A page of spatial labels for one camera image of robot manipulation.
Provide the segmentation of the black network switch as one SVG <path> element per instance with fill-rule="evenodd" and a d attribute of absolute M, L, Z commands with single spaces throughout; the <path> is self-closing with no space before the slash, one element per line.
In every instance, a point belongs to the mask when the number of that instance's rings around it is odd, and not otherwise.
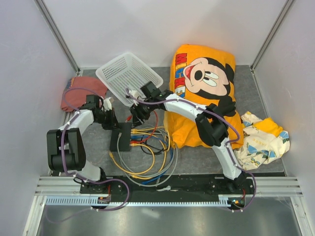
<path fill-rule="evenodd" d="M 120 122 L 119 129 L 112 130 L 109 150 L 111 152 L 128 152 L 131 149 L 131 122 Z"/>

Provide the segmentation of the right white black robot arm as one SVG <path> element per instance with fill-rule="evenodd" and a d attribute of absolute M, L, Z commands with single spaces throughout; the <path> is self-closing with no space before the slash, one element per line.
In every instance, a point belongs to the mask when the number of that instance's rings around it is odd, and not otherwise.
<path fill-rule="evenodd" d="M 238 131 L 228 123 L 215 104 L 208 106 L 186 100 L 177 94 L 156 88 L 152 82 L 148 82 L 141 88 L 145 95 L 144 100 L 136 97 L 135 90 L 126 89 L 126 97 L 133 100 L 130 110 L 132 115 L 143 122 L 149 117 L 149 113 L 155 109 L 179 114 L 196 124 L 199 138 L 210 146 L 215 152 L 226 178 L 225 187 L 230 193 L 238 193 L 243 188 L 246 175 L 235 157 L 229 138 L 228 129 L 231 128 L 240 139 Z"/>

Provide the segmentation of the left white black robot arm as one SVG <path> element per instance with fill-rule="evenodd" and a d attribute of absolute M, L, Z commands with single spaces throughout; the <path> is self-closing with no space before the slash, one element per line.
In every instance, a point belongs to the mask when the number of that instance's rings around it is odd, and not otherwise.
<path fill-rule="evenodd" d="M 87 160 L 82 134 L 93 123 L 100 124 L 104 130 L 121 129 L 113 101 L 112 97 L 103 99 L 98 95 L 87 95 L 86 103 L 75 109 L 67 123 L 49 130 L 46 135 L 50 170 L 90 182 L 96 193 L 104 193 L 108 181 L 104 170 Z"/>

